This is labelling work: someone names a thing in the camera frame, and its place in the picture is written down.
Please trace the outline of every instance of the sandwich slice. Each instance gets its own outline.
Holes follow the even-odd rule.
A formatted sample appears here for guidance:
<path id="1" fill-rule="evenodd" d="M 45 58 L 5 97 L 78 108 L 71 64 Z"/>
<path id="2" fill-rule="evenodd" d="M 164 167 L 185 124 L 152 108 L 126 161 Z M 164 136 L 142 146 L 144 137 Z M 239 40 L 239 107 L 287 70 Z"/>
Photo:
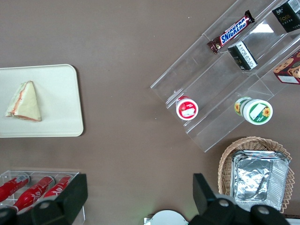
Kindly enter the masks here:
<path id="1" fill-rule="evenodd" d="M 11 99 L 5 116 L 31 121 L 42 120 L 32 81 L 21 84 Z"/>

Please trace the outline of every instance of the brown surface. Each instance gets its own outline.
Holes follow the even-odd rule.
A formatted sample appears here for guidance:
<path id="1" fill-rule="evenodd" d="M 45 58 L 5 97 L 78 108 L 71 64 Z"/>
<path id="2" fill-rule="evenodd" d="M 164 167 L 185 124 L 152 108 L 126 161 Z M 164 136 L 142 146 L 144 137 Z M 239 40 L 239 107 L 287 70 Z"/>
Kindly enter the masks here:
<path id="1" fill-rule="evenodd" d="M 204 173 L 217 191 L 222 152 L 255 135 L 283 144 L 293 157 L 296 184 L 285 213 L 298 214 L 300 86 L 290 85 L 270 101 L 268 124 L 244 122 L 207 153 L 149 88 L 233 2 L 1 0 L 0 67 L 75 66 L 85 131 L 73 138 L 0 139 L 0 172 L 87 173 L 89 225 L 140 225 L 162 209 L 191 219 L 197 213 L 193 173 Z"/>

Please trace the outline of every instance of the snickers bar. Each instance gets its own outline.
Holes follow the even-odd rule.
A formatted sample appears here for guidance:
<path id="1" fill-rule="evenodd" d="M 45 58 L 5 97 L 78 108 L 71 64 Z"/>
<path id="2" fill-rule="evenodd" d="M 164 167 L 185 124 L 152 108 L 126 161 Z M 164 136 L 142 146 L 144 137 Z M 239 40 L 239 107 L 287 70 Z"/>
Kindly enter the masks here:
<path id="1" fill-rule="evenodd" d="M 217 52 L 226 45 L 231 39 L 235 38 L 239 33 L 242 32 L 249 24 L 254 23 L 255 19 L 251 16 L 249 10 L 245 12 L 245 15 L 239 19 L 234 25 L 227 29 L 219 37 L 216 37 L 207 45 L 211 50 L 217 54 Z"/>

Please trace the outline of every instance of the acrylic display stand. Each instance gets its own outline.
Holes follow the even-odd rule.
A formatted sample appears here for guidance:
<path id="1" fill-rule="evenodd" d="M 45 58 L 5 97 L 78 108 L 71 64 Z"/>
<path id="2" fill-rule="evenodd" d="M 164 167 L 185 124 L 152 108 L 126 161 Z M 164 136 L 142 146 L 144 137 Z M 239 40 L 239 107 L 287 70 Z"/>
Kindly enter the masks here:
<path id="1" fill-rule="evenodd" d="M 78 175 L 78 172 L 36 172 L 36 171 L 6 171 L 5 173 L 0 175 L 0 186 L 5 182 L 13 179 L 14 177 L 27 173 L 30 176 L 30 182 L 26 184 L 24 187 L 15 192 L 8 199 L 4 200 L 0 203 L 0 208 L 12 206 L 19 198 L 19 196 L 30 188 L 32 185 L 36 184 L 39 180 L 41 180 L 45 176 L 51 176 L 55 179 L 55 183 L 57 183 L 63 176 L 70 174 L 74 177 Z M 78 213 L 73 225 L 82 225 L 85 221 L 84 207 L 82 207 L 81 211 Z"/>
<path id="2" fill-rule="evenodd" d="M 245 120 L 234 111 L 236 100 L 248 96 L 267 101 L 287 86 L 272 71 L 299 49 L 300 30 L 286 33 L 272 13 L 284 2 L 236 1 L 152 84 L 151 88 L 203 151 Z M 231 27 L 247 10 L 255 23 L 214 54 L 207 43 Z M 258 63 L 250 71 L 241 70 L 227 49 L 241 40 Z M 193 120 L 184 121 L 177 116 L 175 102 L 181 96 L 188 96 L 198 104 L 199 113 Z"/>

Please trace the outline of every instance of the white tray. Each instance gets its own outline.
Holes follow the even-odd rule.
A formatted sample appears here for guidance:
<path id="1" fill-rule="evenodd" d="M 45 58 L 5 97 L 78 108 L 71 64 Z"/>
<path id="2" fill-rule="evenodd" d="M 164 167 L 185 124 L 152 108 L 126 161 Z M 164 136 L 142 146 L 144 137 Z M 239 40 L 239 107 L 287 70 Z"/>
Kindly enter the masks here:
<path id="1" fill-rule="evenodd" d="M 5 117 L 19 85 L 33 81 L 41 122 Z M 79 136 L 83 119 L 77 74 L 68 64 L 0 68 L 0 137 Z"/>

